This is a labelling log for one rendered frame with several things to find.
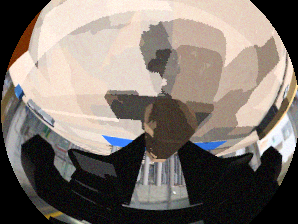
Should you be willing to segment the blue block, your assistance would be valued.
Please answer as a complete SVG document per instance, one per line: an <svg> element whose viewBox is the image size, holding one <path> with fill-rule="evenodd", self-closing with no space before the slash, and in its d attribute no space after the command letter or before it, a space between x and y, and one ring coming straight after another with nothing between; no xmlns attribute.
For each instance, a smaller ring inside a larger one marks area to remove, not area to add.
<svg viewBox="0 0 298 224"><path fill-rule="evenodd" d="M21 101L21 100L23 100L24 92L23 92L23 88L20 88L19 84L17 84L16 87L13 88L13 91L15 91L15 95L17 95L17 97L19 97L19 99Z"/></svg>

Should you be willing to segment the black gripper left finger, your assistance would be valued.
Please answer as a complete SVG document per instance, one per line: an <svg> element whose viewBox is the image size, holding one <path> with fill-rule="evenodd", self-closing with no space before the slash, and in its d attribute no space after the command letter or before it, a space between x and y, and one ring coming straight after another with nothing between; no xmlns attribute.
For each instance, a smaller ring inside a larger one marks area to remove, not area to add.
<svg viewBox="0 0 298 224"><path fill-rule="evenodd" d="M136 140L130 141L124 148L110 153L110 155L93 155L80 149L69 148L74 168L81 169L89 175L112 181L114 188L120 194L122 205L129 205L132 201L133 189L140 175L140 167L144 160L145 135L141 133Z"/></svg>

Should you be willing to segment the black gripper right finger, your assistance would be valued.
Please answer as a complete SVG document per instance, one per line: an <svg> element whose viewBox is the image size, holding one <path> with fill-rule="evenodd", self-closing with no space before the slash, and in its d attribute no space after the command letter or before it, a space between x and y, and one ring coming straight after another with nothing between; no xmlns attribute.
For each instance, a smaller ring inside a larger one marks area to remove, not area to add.
<svg viewBox="0 0 298 224"><path fill-rule="evenodd" d="M204 151L188 140L177 151L178 160L182 167L186 190L188 190L189 205L202 204L202 197L205 197L210 190L214 189L225 177L227 172L234 171L243 164L249 164L253 153L247 152L241 156L217 157L213 153Z"/></svg>

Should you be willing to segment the blue flat strip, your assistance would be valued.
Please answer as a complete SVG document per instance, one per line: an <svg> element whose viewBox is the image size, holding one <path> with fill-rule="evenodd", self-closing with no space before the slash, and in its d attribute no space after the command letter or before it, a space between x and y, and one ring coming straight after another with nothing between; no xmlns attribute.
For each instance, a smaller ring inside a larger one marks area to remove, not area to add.
<svg viewBox="0 0 298 224"><path fill-rule="evenodd" d="M105 135L102 135L106 141L109 141L110 145L116 145L116 147L125 147L125 145L128 145L130 143L130 139L120 139L120 137L108 137ZM194 143L198 145L200 148L204 148L204 151L209 151L209 149L216 149L217 147L220 147L221 144L226 143L226 141L217 141L217 143Z"/></svg>

